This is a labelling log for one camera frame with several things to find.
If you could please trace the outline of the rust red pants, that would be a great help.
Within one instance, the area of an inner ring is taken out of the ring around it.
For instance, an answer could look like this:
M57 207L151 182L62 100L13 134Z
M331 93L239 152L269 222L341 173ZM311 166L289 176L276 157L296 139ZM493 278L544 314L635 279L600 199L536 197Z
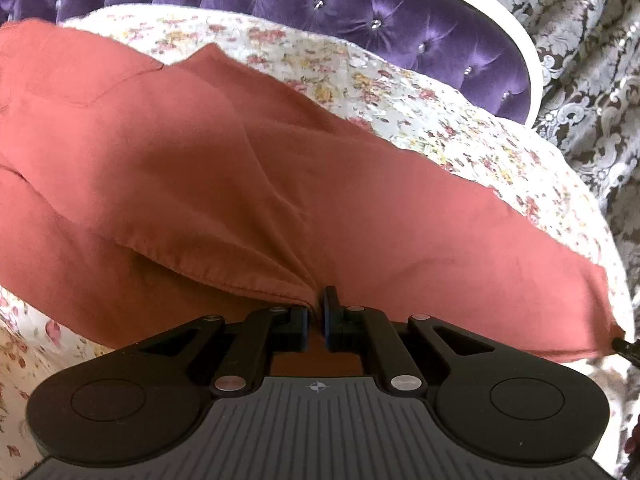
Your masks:
M489 188L207 46L166 65L48 22L1 29L1 284L122 348L322 290L536 356L606 356L604 270Z

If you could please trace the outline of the brown silver damask curtain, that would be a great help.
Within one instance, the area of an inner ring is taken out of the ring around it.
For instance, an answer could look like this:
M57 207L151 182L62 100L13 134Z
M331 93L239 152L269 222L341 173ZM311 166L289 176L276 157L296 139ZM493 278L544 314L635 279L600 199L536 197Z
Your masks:
M639 0L498 0L544 75L534 128L597 200L639 318Z

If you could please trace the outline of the purple tufted chaise sofa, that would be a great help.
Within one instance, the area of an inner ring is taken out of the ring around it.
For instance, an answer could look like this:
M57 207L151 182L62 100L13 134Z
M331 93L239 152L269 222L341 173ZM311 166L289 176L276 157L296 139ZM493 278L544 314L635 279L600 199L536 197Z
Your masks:
M125 3L254 15L358 44L498 117L531 125L540 110L535 45L497 0L1 0L1 16L62 22Z

